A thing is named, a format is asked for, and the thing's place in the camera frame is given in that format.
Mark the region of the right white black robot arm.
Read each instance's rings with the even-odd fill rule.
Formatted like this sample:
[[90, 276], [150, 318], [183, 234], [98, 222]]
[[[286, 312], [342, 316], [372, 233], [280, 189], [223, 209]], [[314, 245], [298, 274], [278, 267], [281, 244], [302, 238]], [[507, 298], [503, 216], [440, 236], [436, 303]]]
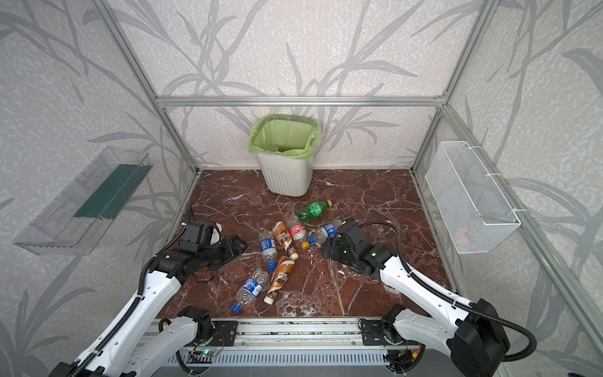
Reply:
[[492, 376], [502, 363], [531, 356], [537, 339], [527, 328], [502, 319], [484, 299], [472, 302], [437, 284], [405, 259], [402, 238], [395, 248], [372, 243], [367, 223], [349, 218], [328, 225], [322, 255], [399, 291], [424, 310], [420, 315], [396, 306], [383, 317], [386, 338], [394, 345], [416, 341], [450, 357], [464, 376]]

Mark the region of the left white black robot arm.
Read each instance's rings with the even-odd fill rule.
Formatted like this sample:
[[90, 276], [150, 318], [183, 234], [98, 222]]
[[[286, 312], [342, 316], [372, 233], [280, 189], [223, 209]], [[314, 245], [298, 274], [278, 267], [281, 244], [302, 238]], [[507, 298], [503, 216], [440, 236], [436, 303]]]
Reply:
[[180, 349], [216, 335], [207, 310], [188, 306], [143, 347], [137, 345], [164, 305], [199, 269], [218, 270], [240, 256], [247, 243], [237, 236], [201, 244], [195, 252], [164, 250], [141, 271], [138, 289], [118, 316], [75, 361], [60, 362], [52, 376], [150, 376]]

